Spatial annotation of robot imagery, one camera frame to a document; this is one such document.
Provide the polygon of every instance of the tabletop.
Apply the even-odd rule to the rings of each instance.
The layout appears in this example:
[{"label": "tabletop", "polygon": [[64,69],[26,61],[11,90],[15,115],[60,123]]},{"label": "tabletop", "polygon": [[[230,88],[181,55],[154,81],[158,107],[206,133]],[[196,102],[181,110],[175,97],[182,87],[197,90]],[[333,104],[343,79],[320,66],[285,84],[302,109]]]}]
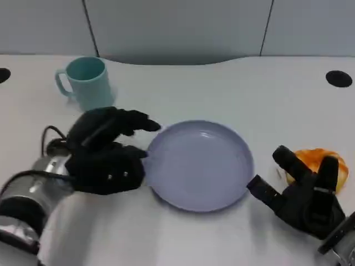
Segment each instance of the tabletop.
[{"label": "tabletop", "polygon": [[[82,113],[55,85],[54,73],[75,57],[0,55],[11,71],[0,84],[0,183],[27,170],[39,156],[46,125],[66,132]],[[147,66],[105,61],[115,106],[146,112],[163,127],[204,119],[238,132],[255,172],[280,192],[272,152],[322,147],[355,167],[354,85],[336,88],[330,70],[355,76],[353,58],[252,57],[199,66]],[[156,133],[120,141],[147,148]],[[355,211],[351,176],[338,195]],[[111,196],[75,193],[51,216],[39,256],[47,266],[331,265],[320,241],[290,228],[246,196],[220,212],[180,211],[149,187]],[[29,257],[0,244],[1,266],[28,266]]]}]

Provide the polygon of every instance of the orange object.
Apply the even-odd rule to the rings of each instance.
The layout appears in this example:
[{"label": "orange object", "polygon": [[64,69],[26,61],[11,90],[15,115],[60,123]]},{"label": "orange object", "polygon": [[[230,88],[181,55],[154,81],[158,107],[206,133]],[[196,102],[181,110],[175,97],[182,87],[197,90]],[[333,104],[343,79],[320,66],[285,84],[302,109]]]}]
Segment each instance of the orange object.
[{"label": "orange object", "polygon": [[[349,169],[346,166],[344,159],[340,157],[340,155],[334,151],[328,151],[325,149],[314,149],[314,150],[299,150],[295,152],[297,158],[299,158],[302,162],[304,162],[309,169],[313,172],[318,172],[318,169],[321,165],[323,158],[326,155],[333,156],[338,158],[339,161],[339,171],[338,171],[338,183],[336,188],[336,193],[338,193],[341,188],[344,186],[346,179],[349,175]],[[292,176],[288,173],[286,175],[287,183],[290,185],[295,181]]]}]

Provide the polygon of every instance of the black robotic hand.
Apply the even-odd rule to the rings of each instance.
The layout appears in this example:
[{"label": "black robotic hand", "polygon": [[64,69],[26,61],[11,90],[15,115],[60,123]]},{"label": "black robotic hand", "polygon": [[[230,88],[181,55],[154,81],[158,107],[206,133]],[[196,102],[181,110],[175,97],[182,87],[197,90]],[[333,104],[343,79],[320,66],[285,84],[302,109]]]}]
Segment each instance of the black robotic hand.
[{"label": "black robotic hand", "polygon": [[99,151],[121,134],[132,136],[135,130],[159,129],[147,114],[111,106],[85,112],[69,130],[66,143],[71,151]]},{"label": "black robotic hand", "polygon": [[335,196],[338,159],[325,157],[318,173],[284,146],[273,153],[273,159],[295,182],[279,194],[257,175],[247,188],[290,226],[325,239],[345,219]]},{"label": "black robotic hand", "polygon": [[142,158],[146,152],[113,142],[120,134],[134,130],[157,131],[160,125],[138,111],[114,107],[86,112],[66,139],[70,159],[65,164],[76,191],[108,195],[140,187],[145,175]]}]

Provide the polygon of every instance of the lavender plate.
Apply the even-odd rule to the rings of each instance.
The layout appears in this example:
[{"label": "lavender plate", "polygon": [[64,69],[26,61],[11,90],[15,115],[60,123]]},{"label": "lavender plate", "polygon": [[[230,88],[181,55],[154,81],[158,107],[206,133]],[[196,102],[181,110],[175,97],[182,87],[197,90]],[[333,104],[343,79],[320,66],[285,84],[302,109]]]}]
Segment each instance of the lavender plate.
[{"label": "lavender plate", "polygon": [[248,145],[234,131],[213,122],[185,121],[153,139],[144,161],[146,181],[177,208],[210,212],[246,192],[253,177]]}]

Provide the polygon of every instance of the wire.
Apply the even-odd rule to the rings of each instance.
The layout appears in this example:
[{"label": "wire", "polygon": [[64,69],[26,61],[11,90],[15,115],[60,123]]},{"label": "wire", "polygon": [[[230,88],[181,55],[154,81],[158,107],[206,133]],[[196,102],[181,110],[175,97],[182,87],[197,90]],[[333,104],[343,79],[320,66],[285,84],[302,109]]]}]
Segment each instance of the wire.
[{"label": "wire", "polygon": [[66,136],[55,126],[46,126],[45,129],[43,130],[42,137],[40,139],[40,155],[43,157],[44,156],[44,143],[45,143],[45,137],[47,136],[48,130],[53,130],[55,131],[61,138],[62,140],[66,140]]},{"label": "wire", "polygon": [[27,170],[27,171],[22,171],[19,172],[15,175],[13,175],[2,187],[0,191],[0,197],[3,195],[4,191],[9,187],[9,185],[15,181],[16,179],[19,179],[23,176],[31,176],[31,175],[37,175],[45,178],[52,178],[52,179],[57,179],[57,180],[63,180],[67,182],[73,182],[74,178],[71,176],[65,176],[65,175],[60,175],[58,173],[50,173],[50,172],[45,172],[45,171],[38,171],[38,170]]}]

